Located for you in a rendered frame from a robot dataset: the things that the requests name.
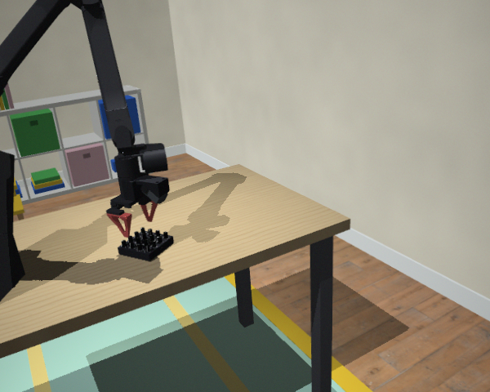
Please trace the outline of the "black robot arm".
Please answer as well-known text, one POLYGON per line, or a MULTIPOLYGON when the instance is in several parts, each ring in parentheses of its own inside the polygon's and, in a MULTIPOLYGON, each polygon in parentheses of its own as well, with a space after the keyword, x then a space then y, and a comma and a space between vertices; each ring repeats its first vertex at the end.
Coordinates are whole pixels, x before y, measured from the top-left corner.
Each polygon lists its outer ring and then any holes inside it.
POLYGON ((134 130, 102 0, 36 0, 0 45, 0 96, 21 62, 70 3, 82 9, 110 136, 118 149, 114 157, 118 177, 141 174, 134 180, 122 180, 124 199, 136 201, 146 195, 160 204, 170 191, 168 178, 149 173, 168 171, 166 151, 162 143, 134 145, 134 130), (140 172, 138 157, 145 173, 140 172))

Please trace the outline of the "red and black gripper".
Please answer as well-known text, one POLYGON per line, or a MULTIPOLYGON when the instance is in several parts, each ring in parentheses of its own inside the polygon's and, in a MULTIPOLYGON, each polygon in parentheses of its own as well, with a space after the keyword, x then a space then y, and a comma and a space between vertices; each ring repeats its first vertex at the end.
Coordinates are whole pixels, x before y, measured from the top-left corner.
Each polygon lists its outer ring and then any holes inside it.
MULTIPOLYGON (((136 178, 140 177, 140 174, 136 176, 136 178)), ((124 210, 121 210, 120 208, 125 207, 125 208, 131 208, 134 204, 138 203, 141 208, 143 213, 145 214, 145 218, 147 221, 152 222, 154 218, 154 213, 157 208, 157 204, 155 204, 150 198, 148 198, 146 195, 142 198, 139 198, 136 201, 131 201, 131 200, 126 200, 124 199, 123 195, 123 186, 122 186, 122 180, 134 180, 136 179, 134 176, 129 177, 129 178, 120 178, 118 177, 118 183, 120 187, 120 192, 121 194, 113 199, 110 200, 110 205, 111 208, 106 210, 107 216, 110 218, 110 220, 119 228, 121 231, 122 235, 126 238, 129 238, 130 235, 130 229, 131 229, 131 213, 126 213, 124 210), (150 215, 147 211, 146 204, 151 202, 152 207, 150 211, 150 215), (122 205, 121 205, 122 204, 122 205), (118 218, 121 218, 122 221, 124 221, 125 224, 125 230, 123 226, 121 225, 120 221, 118 218)))

